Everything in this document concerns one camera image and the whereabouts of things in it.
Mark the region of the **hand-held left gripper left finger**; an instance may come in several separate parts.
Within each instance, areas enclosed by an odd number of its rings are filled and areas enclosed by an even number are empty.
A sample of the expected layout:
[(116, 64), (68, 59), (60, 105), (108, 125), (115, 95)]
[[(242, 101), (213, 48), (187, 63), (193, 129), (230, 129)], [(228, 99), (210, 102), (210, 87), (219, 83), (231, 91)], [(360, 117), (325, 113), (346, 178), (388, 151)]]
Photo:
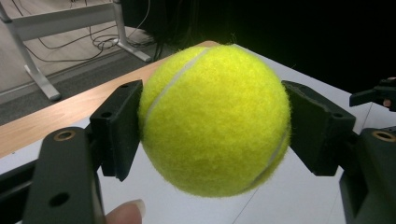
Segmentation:
[(94, 164), (104, 176), (123, 181), (129, 174), (140, 142), (137, 111), (143, 81), (117, 87), (90, 116)]

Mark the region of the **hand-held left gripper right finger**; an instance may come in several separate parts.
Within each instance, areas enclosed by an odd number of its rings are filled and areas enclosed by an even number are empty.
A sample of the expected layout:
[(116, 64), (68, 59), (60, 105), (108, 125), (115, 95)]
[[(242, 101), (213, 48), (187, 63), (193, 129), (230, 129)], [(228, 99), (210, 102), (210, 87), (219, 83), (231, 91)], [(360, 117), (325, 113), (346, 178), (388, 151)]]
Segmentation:
[(303, 84), (286, 80), (282, 84), (291, 104), (290, 147), (314, 175), (335, 175), (337, 150), (352, 134), (356, 118)]

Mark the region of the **yellow tennis ball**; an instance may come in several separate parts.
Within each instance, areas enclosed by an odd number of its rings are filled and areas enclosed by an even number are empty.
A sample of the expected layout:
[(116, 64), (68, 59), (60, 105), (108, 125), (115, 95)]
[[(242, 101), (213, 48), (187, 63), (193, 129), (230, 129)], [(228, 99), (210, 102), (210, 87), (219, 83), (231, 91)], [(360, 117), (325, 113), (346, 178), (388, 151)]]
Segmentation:
[(290, 144), (290, 101), (277, 75), (237, 46), (191, 47), (144, 85), (143, 148), (177, 189), (229, 197), (264, 183)]

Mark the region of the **wooden table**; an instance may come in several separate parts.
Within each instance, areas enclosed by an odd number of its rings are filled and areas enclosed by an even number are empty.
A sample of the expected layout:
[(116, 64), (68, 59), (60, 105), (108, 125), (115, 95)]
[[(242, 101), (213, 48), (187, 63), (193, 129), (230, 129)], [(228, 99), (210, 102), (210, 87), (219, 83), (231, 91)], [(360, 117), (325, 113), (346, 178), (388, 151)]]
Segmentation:
[(0, 159), (43, 139), (53, 131), (87, 118), (118, 86), (138, 79), (146, 81), (164, 61), (161, 59), (0, 126)]

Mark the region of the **black curtain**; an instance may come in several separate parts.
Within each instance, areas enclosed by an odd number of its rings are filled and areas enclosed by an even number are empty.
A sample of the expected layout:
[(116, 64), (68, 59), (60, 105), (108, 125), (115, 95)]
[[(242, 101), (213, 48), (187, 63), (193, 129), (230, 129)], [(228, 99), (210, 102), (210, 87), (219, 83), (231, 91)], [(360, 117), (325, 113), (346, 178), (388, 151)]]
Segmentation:
[(235, 43), (349, 92), (396, 77), (396, 0), (120, 1), (160, 43)]

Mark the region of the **white metal stand frame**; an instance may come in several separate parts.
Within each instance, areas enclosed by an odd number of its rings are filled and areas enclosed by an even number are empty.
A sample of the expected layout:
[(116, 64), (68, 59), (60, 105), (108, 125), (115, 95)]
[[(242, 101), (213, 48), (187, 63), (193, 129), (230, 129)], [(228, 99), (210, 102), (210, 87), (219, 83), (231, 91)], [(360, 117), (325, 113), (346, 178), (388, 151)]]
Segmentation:
[(22, 56), (25, 62), (25, 71), (50, 101), (58, 101), (62, 98), (62, 95), (35, 65), (27, 48), (24, 46), (24, 41), (114, 21), (118, 31), (118, 37), (114, 41), (116, 46), (128, 51), (145, 63), (151, 61), (150, 56), (139, 49), (133, 48), (127, 41), (122, 17), (121, 0), (113, 0), (111, 3), (71, 8), (44, 14), (35, 14), (17, 19), (11, 19), (0, 3), (0, 21), (7, 27), (11, 38)]

